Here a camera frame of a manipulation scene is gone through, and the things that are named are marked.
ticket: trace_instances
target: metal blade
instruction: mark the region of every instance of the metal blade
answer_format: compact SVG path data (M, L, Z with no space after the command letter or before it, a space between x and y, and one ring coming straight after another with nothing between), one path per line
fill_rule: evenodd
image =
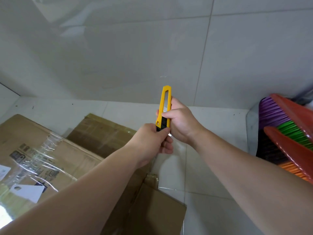
M165 92L163 112L167 112L168 90Z

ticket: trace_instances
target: white label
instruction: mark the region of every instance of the white label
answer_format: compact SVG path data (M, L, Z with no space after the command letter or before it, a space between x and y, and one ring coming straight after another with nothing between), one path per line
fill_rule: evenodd
M16 184L11 187L10 192L24 199L28 199L36 204L41 196L41 193L44 191L44 188L44 186Z
M11 167L6 167L0 165L0 180L3 180L3 178L7 175L7 173L11 170Z

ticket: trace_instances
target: person's right hand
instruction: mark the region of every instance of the person's right hand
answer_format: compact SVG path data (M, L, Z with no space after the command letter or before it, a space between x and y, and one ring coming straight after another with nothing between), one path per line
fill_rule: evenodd
M190 145L204 127L196 120L189 108L178 99L173 97L171 104L171 110L162 113L162 116L171 119L171 134L179 141Z

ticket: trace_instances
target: person's right arm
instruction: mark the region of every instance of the person's right arm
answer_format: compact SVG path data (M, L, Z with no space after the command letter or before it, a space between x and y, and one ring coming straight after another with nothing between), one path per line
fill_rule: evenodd
M198 152L264 234L313 234L310 183L221 139L175 98L162 116L171 118L171 134Z

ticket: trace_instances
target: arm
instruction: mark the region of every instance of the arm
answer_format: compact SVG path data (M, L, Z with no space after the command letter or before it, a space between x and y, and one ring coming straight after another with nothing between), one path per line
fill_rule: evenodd
M191 145L235 201L265 234L311 234L313 186L282 168L253 157L205 129L177 99L171 133Z
M173 140L166 128L156 132L145 124L77 182L31 209L0 230L0 234L100 234L131 175L158 152L171 154Z

